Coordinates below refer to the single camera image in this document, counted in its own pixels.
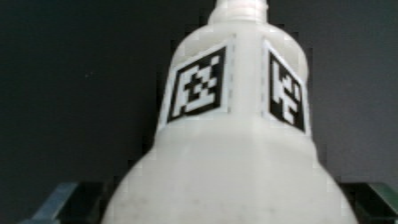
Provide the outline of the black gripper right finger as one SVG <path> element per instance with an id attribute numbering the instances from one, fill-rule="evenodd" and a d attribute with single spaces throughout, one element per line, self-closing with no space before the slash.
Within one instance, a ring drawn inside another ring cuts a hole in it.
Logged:
<path id="1" fill-rule="evenodd" d="M 398 224 L 398 192 L 384 183 L 342 183 L 360 224 Z"/>

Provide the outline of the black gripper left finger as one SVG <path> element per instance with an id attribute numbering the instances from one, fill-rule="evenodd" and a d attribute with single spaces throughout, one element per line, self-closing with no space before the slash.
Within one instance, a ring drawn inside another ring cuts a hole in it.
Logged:
<path id="1" fill-rule="evenodd" d="M 100 224 L 107 187 L 102 182 L 65 182 L 18 224 Z"/>

